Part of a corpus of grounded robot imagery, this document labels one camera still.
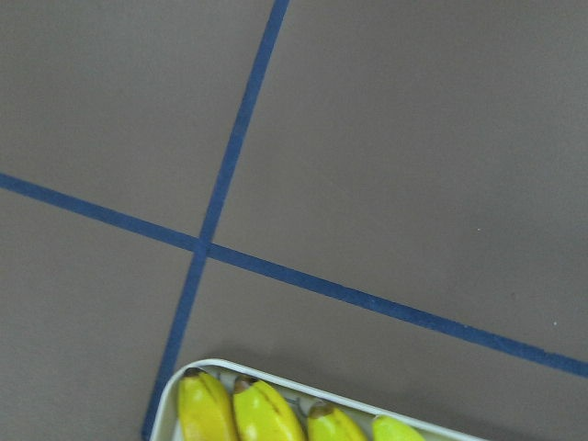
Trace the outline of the small yellow banana bunch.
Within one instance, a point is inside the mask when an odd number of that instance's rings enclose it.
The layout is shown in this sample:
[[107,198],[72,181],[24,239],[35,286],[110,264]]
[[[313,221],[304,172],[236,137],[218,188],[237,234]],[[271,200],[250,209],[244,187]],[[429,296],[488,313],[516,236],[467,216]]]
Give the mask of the small yellow banana bunch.
[[388,415],[376,416],[371,429],[375,441],[425,441],[416,429]]

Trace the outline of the cream bear tray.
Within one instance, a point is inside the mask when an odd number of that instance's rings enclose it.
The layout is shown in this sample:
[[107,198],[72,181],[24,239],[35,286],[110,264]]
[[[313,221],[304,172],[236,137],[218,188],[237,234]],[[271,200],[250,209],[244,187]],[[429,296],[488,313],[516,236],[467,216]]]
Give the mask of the cream bear tray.
[[345,412],[367,436],[373,438],[373,420],[381,415],[387,415],[397,421],[407,424],[418,432],[425,440],[474,440],[474,435],[445,428],[440,425],[427,423],[409,416],[387,411],[373,405],[355,401],[334,393],[313,388],[311,386],[266,373],[262,370],[247,367],[232,361],[209,358],[191,362],[182,366],[167,381],[164,386],[156,413],[153,415],[151,433],[145,435],[145,440],[181,440],[183,438],[179,422],[177,421],[177,386],[187,368],[199,368],[218,379],[227,391],[232,391],[234,380],[244,374],[261,379],[274,387],[288,402],[299,417],[301,424],[306,424],[306,414],[310,407],[318,400],[328,401]]

